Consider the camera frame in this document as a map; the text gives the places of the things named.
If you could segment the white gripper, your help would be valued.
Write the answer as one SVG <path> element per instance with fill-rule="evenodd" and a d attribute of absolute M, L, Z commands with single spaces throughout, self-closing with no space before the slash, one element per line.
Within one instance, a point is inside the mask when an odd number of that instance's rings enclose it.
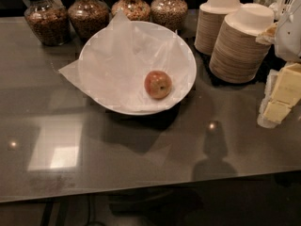
<path fill-rule="evenodd" d="M 275 128 L 290 114 L 301 100 L 301 5 L 293 4 L 277 23 L 273 23 L 256 37 L 263 45 L 275 44 L 277 57 L 285 61 L 280 71 L 271 70 L 267 76 L 264 98 L 257 123 Z"/>

